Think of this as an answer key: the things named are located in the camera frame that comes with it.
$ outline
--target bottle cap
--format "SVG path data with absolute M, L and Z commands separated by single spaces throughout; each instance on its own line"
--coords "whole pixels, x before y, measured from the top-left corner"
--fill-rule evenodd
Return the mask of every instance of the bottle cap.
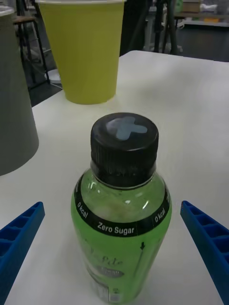
M 115 188 L 146 183 L 156 169 L 158 129 L 144 116 L 112 113 L 95 122 L 91 131 L 96 178 Z

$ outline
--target table surface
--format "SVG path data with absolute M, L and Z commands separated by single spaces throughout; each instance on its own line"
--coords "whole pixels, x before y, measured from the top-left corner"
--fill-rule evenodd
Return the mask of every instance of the table surface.
M 173 199 L 171 225 L 145 287 L 133 302 L 222 305 L 180 217 L 188 200 L 229 227 L 229 64 L 133 51 L 120 58 L 117 95 L 76 105 L 60 92 L 33 108 L 40 146 L 0 177 L 0 226 L 37 201 L 46 216 L 6 305 L 99 305 L 70 215 L 73 188 L 90 164 L 90 130 L 112 112 L 136 112 L 159 129 L 158 171 Z

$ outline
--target black stand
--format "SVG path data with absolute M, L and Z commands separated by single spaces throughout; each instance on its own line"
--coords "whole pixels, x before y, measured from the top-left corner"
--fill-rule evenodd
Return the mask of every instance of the black stand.
M 167 5 L 167 19 L 165 26 L 164 41 L 162 47 L 162 53 L 165 53 L 165 47 L 167 42 L 167 36 L 170 35 L 171 51 L 170 54 L 177 55 L 177 38 L 176 29 L 174 25 L 174 14 L 172 0 L 157 0 L 156 3 L 156 17 L 155 17 L 155 46 L 154 52 L 159 53 L 160 35 L 162 31 L 162 19 L 163 19 L 163 6 Z

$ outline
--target bottle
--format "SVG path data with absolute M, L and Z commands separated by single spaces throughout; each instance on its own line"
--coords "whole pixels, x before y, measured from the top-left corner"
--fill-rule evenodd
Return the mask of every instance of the bottle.
M 138 114 L 113 113 L 92 127 L 91 168 L 75 187 L 71 213 L 93 288 L 108 303 L 139 294 L 170 223 L 157 148 L 157 127 Z

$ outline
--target metal chair leg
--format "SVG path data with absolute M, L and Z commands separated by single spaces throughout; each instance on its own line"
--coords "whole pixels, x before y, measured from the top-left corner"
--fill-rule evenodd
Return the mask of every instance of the metal chair leg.
M 43 49 L 42 49 L 42 42 L 41 42 L 40 34 L 39 34 L 39 31 L 38 31 L 37 22 L 33 21 L 33 24 L 34 24 L 34 27 L 35 27 L 35 31 L 36 31 L 36 35 L 37 35 L 37 40 L 38 40 L 38 44 L 39 44 L 39 47 L 40 47 L 40 52 L 41 52 L 41 56 L 42 56 L 43 67 L 44 67 L 45 74 L 46 74 L 46 77 L 47 77 L 47 82 L 50 84 L 48 69 L 47 69 L 47 66 L 46 66 L 44 52 L 43 52 Z
M 154 43 L 154 52 L 159 53 L 160 46 L 160 36 L 161 36 L 161 22 L 163 18 L 163 6 L 164 0 L 157 0 L 156 3 L 156 16 L 155 16 L 155 43 Z
M 176 29 L 174 24 L 174 14 L 173 14 L 173 0 L 167 0 L 167 15 L 168 15 L 168 26 L 171 41 L 171 51 L 170 54 L 177 55 L 177 37 Z
M 19 36 L 19 44 L 20 44 L 20 53 L 21 53 L 21 61 L 24 61 L 24 53 L 23 53 L 23 33 L 21 25 L 18 25 L 18 36 Z
M 162 53 L 165 53 L 167 39 L 168 39 L 168 17 L 166 16 L 166 24 L 165 24 L 165 33 L 164 33 L 164 39 L 163 39 Z
M 31 50 L 30 50 L 29 36 L 28 36 L 28 32 L 27 32 L 25 23 L 23 23 L 23 29 L 24 29 L 24 34 L 25 34 L 25 43 L 27 46 L 28 58 L 30 61 L 31 78 L 32 78 L 33 83 L 36 83 L 35 74 L 34 74 L 34 70 L 33 70 L 33 66 L 32 66 L 32 55 L 31 55 Z

